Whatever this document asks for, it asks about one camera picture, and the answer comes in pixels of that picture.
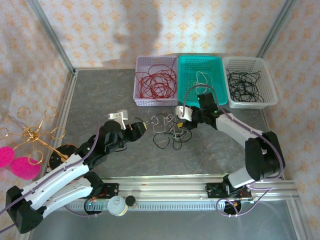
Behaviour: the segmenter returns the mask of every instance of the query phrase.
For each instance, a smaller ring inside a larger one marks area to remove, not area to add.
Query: orange floral pattern
[[[0,16],[0,128],[21,133],[17,125],[18,110],[30,108],[30,124],[39,124],[46,108],[58,107],[68,71],[27,1],[0,1]],[[63,14],[55,16],[59,21],[66,19]],[[50,119],[42,127],[51,130],[53,124]],[[16,146],[17,143],[21,143],[21,137],[9,136],[0,141],[0,147]],[[28,156],[30,150],[30,145],[25,144],[15,150],[15,155]],[[13,175],[8,167],[0,168],[0,180],[0,209],[5,207],[6,192],[10,187],[23,188],[29,184]],[[3,214],[0,229],[11,224],[8,214]],[[15,231],[13,227],[1,234],[1,239],[14,239]]]
[[[314,239],[320,236],[320,5],[298,1],[266,60],[279,102],[265,110],[278,134],[286,175],[296,181]]]
[[[107,69],[143,54],[255,57],[285,1],[39,0],[73,66]]]

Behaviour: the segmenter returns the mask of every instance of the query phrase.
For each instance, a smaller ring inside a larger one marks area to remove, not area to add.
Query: pink pad
[[[30,162],[37,163],[37,161],[32,158],[30,158]],[[14,175],[24,180],[34,179],[41,170],[41,164],[31,165],[28,162],[27,156],[17,157],[12,161],[10,167]]]
[[[9,165],[15,157],[15,151],[12,147],[4,146],[0,148],[0,168]]]

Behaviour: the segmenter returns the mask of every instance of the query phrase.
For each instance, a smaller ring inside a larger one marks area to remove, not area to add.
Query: gold wire ornament
[[[46,142],[44,142],[43,140],[40,139],[40,137],[43,136],[43,135],[51,135],[52,139],[59,140],[59,139],[62,139],[66,135],[66,129],[63,128],[63,127],[60,127],[60,126],[54,128],[52,131],[49,131],[49,132],[44,132],[44,133],[39,132],[40,129],[41,129],[42,124],[44,123],[44,121],[46,119],[54,118],[58,114],[58,109],[55,106],[48,107],[44,111],[44,117],[41,120],[39,126],[30,126],[30,124],[28,122],[28,119],[27,119],[27,117],[29,117],[30,114],[31,114],[30,108],[28,108],[28,107],[21,108],[17,112],[16,116],[19,119],[23,119],[25,121],[25,123],[26,123],[26,126],[24,126],[22,128],[22,133],[19,134],[19,133],[9,132],[8,128],[2,127],[2,128],[0,128],[0,140],[3,140],[3,139],[5,139],[6,137],[8,137],[10,135],[20,136],[22,138],[23,142],[18,144],[17,146],[15,146],[13,148],[13,150],[17,149],[18,147],[22,146],[23,144],[32,143],[32,153],[29,154],[29,156],[28,156],[28,162],[31,165],[40,164],[40,163],[42,163],[42,161],[44,159],[44,153],[35,148],[35,142],[39,142],[41,145],[43,145],[46,148],[48,148],[48,149],[52,150],[53,152],[57,153],[62,159],[67,160],[68,159],[67,155],[62,154],[61,152],[59,152],[58,150],[54,149],[49,144],[47,144]],[[31,162],[31,156],[32,156],[33,153],[40,153],[41,154],[41,159],[39,161],[35,162],[35,163]]]

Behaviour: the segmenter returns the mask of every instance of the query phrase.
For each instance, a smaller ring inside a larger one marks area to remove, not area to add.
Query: basket
[[[222,62],[230,108],[263,109],[266,106],[277,104],[277,93],[265,60],[258,57],[231,56],[224,57]],[[231,73],[235,71],[247,72],[250,74],[260,72],[260,79],[256,82],[256,87],[259,91],[259,94],[263,97],[264,102],[240,102],[232,100],[230,97],[226,69],[228,69]]]
[[[148,72],[151,66],[153,66],[150,70],[150,74],[154,74],[160,70],[167,69],[164,66],[160,65],[167,65],[168,67],[172,66],[172,69],[177,73],[177,65],[178,59],[177,56],[138,56],[136,58],[136,66],[135,72]],[[150,99],[150,98],[138,98],[138,78],[141,78],[143,73],[137,73],[134,76],[134,90],[133,90],[133,99],[137,106],[177,106],[178,99],[177,99],[177,92],[175,93],[173,98],[158,98]]]
[[[197,72],[205,74],[206,79],[199,74],[197,82]],[[226,90],[225,75],[222,60],[217,56],[196,56],[184,55],[179,57],[178,62],[178,100],[183,103],[186,92],[189,88],[199,84],[205,84],[214,88],[218,102],[223,105],[228,102]],[[209,88],[199,87],[192,89],[188,93],[185,104],[188,106],[200,107],[198,102],[198,94],[212,92]]]

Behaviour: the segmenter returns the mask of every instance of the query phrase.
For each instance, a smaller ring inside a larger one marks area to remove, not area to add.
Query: white cylinder
[[[126,201],[122,196],[113,196],[108,202],[108,211],[112,215],[122,216],[128,210]]]

